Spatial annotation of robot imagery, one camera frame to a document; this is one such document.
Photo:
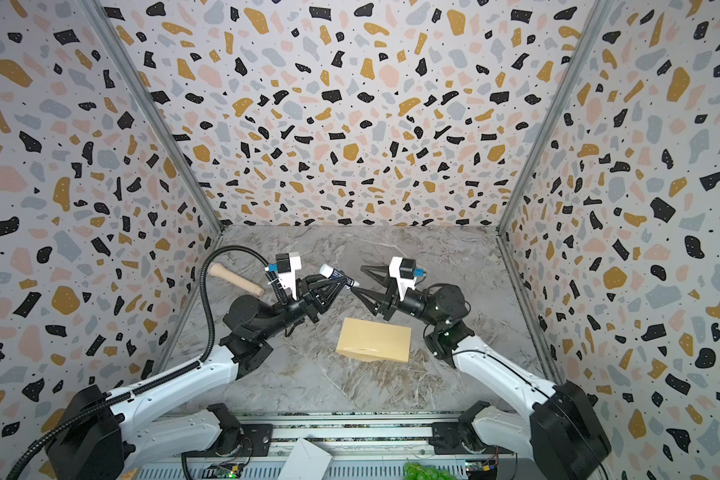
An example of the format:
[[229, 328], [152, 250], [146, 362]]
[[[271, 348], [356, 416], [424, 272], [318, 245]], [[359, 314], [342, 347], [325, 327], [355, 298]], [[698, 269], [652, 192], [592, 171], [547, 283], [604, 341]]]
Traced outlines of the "yellow paper envelope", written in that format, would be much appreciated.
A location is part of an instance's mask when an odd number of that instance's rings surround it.
[[363, 362], [392, 361], [407, 363], [412, 330], [387, 323], [346, 318], [336, 352]]

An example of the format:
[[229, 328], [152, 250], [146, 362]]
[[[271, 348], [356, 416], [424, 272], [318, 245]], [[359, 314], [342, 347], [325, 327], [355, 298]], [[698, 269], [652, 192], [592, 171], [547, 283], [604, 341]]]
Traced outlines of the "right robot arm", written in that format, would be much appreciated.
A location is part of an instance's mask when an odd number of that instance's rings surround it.
[[511, 407], [506, 413], [478, 401], [451, 424], [437, 428], [438, 450], [461, 448], [482, 454], [498, 447], [534, 461], [547, 479], [606, 479], [610, 441], [587, 394], [575, 383], [563, 384], [530, 373], [500, 355], [465, 322], [471, 306], [461, 289], [436, 283], [418, 289], [424, 272], [408, 258], [389, 267], [362, 267], [381, 290], [349, 290], [374, 315], [389, 320], [396, 313], [422, 321], [430, 331], [424, 341], [438, 360], [477, 380]]

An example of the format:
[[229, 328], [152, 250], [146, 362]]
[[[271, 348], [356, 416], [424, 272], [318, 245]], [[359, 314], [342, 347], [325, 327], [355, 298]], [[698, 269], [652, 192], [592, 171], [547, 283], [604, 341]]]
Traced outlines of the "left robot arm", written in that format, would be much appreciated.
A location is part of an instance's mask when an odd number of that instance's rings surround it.
[[229, 333], [206, 359], [195, 358], [159, 375], [104, 392], [76, 393], [44, 450], [59, 479], [116, 479], [156, 459], [215, 445], [237, 448], [241, 426], [224, 406], [161, 420], [161, 415], [260, 367], [272, 352], [269, 339], [307, 320], [318, 322], [346, 287], [345, 276], [309, 275], [295, 283], [285, 303], [268, 305], [252, 295], [236, 298], [223, 318]]

